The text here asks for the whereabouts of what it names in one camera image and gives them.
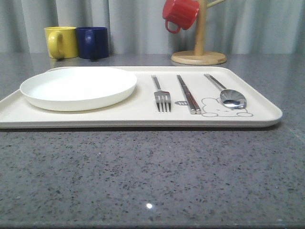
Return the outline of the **silver metal fork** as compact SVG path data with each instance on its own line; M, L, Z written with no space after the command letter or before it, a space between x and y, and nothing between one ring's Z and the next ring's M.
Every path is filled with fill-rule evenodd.
M155 102L159 113L171 112L171 95L168 91L163 91L160 87L159 81L155 75L152 75L152 80L156 86L154 92Z

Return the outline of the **silver metal spoon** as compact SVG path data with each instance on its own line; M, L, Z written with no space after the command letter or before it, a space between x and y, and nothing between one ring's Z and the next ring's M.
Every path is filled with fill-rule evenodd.
M220 88L220 100L222 104L231 109L245 109L247 100L239 91L228 89L212 75L205 73L204 76L213 81Z

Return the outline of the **white round plate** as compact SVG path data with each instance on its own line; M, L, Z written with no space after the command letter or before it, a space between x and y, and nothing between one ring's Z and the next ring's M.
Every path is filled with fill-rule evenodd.
M20 85L32 105L52 111L85 111L116 104L137 84L132 72L111 67L75 67L33 76Z

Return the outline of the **wooden mug tree stand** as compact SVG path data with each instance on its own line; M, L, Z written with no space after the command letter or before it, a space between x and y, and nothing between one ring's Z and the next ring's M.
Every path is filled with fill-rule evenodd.
M211 3L208 3L207 0L199 0L194 50L175 52L171 55L172 61L188 65L215 65L226 62L224 54L204 50L207 9L220 2L222 0L215 0Z

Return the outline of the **grey pleated curtain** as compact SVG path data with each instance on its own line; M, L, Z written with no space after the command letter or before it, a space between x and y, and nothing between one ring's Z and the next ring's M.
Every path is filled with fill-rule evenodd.
M113 54L191 50L195 27L169 33L162 0L3 0L1 52L44 53L44 28L108 29ZM227 0L207 10L205 49L226 54L305 52L302 0Z

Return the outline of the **dark blue ceramic mug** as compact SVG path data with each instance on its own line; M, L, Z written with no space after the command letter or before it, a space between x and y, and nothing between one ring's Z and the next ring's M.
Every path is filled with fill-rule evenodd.
M76 37L80 58L109 57L108 29L106 27L77 27Z

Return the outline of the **cream rabbit serving tray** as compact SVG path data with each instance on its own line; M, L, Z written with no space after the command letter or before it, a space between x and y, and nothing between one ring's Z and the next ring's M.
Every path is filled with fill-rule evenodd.
M0 103L0 126L8 128L74 127L267 127L278 123L282 111L231 70L222 67L127 66L138 83L132 95L112 106L79 111L48 111L31 105L20 91ZM247 100L245 109L229 109L221 104L220 91L204 74L208 73L228 88L240 91ZM155 75L163 91L171 95L171 112L159 113L155 102ZM190 114L177 79L180 75L198 103L201 114Z

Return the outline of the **red ribbed mug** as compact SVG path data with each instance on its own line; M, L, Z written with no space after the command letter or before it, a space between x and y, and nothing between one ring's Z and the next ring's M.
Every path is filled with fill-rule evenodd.
M197 18L199 7L197 0L166 0L163 19L167 31L178 33L180 29L188 30Z

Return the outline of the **yellow ceramic mug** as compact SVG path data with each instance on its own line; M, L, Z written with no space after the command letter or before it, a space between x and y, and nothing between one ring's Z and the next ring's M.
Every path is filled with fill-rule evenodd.
M78 56L75 27L44 28L49 57L67 59Z

